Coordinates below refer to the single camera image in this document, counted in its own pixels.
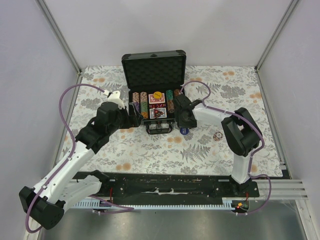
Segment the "blue small blind button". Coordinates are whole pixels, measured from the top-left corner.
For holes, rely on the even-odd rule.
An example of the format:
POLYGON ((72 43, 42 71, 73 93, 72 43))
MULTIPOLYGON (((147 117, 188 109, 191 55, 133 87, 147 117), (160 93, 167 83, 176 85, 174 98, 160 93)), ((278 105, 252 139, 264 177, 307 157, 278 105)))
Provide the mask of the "blue small blind button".
POLYGON ((190 130, 188 128, 182 127, 179 129, 179 132, 185 136, 189 134, 190 130))

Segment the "blue card deck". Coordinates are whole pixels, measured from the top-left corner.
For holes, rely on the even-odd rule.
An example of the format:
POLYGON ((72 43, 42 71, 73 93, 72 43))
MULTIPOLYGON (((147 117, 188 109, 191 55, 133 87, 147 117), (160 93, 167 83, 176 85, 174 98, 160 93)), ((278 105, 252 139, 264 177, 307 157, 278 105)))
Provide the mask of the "blue card deck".
POLYGON ((165 119, 167 118, 167 110, 165 107, 163 108, 151 108, 149 110, 149 118, 150 119, 165 119))

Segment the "red triangular all-in button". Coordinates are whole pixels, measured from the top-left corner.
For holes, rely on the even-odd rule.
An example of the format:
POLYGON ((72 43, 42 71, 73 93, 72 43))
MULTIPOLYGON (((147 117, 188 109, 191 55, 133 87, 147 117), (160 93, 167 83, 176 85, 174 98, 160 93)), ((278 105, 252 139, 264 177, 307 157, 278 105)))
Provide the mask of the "red triangular all-in button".
POLYGON ((154 118, 159 118, 160 116, 162 116, 164 113, 160 110, 157 110, 157 109, 154 109, 153 110, 153 113, 154 113, 154 118))

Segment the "red card deck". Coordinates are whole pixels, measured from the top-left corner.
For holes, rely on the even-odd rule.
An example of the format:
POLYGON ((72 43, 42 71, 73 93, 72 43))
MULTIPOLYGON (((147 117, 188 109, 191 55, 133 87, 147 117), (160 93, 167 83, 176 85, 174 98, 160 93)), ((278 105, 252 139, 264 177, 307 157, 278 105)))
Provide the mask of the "red card deck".
POLYGON ((166 102, 165 94, 162 93, 160 98, 155 98, 154 94, 148 94, 149 104, 164 104, 166 102))

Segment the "yellow big blind button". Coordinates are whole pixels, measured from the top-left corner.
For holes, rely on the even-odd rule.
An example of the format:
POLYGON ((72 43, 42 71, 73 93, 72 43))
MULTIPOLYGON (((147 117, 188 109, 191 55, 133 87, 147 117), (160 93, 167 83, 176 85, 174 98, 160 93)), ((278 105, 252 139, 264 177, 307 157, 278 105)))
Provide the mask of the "yellow big blind button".
POLYGON ((162 98, 162 93, 161 93, 160 91, 155 91, 155 92, 153 93, 153 97, 154 97, 154 99, 159 100, 159 99, 162 98))

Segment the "small poker chip stack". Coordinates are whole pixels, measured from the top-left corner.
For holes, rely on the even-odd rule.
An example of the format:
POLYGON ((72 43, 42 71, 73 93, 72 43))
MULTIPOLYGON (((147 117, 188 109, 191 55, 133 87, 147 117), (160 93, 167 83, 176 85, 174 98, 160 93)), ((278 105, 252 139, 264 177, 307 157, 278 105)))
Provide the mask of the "small poker chip stack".
POLYGON ((214 135, 213 135, 213 139, 215 141, 220 141, 221 139, 223 138, 223 134, 221 132, 216 132, 214 135))

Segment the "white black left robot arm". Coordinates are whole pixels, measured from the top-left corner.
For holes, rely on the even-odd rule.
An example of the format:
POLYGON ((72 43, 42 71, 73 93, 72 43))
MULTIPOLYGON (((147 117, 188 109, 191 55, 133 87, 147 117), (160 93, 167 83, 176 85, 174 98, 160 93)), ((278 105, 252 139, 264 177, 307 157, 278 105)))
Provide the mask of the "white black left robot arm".
POLYGON ((63 159, 34 187, 24 186, 18 193, 22 208, 26 213, 25 227, 29 233, 29 219, 35 220, 41 228, 50 230, 62 219, 64 213, 75 203, 97 194, 101 197, 110 192, 106 175, 94 171, 82 183, 66 187, 80 168, 106 145, 110 136, 119 129, 139 127, 143 116, 134 104, 126 107, 117 103, 104 102, 75 137, 75 146, 63 159))

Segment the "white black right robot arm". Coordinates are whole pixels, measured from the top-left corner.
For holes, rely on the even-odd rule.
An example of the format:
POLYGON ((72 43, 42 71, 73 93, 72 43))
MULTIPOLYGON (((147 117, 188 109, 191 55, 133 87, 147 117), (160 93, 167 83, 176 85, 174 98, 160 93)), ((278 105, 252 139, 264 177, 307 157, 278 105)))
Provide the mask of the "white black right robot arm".
POLYGON ((233 152, 233 167, 229 191, 235 197, 247 191, 246 183, 251 176, 253 155, 261 150, 265 141, 249 111, 241 107, 232 112, 206 105, 203 100, 191 101, 184 94, 173 100, 175 121, 179 128, 196 128, 197 123, 206 122, 221 126, 227 145, 233 152))

